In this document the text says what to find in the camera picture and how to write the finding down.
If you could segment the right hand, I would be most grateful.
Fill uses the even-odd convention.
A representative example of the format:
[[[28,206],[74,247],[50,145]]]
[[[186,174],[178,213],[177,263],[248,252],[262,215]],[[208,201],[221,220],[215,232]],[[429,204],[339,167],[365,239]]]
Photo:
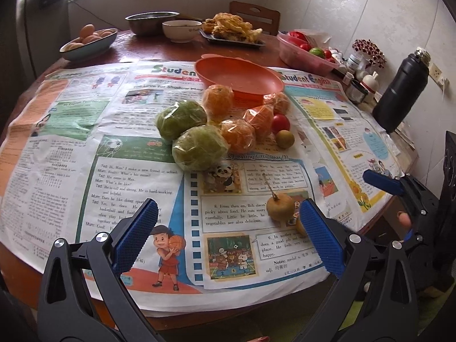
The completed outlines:
[[[405,211],[399,211],[396,214],[396,217],[400,227],[399,233],[404,236],[407,232],[409,232],[409,230],[411,230],[412,223],[410,217]]]

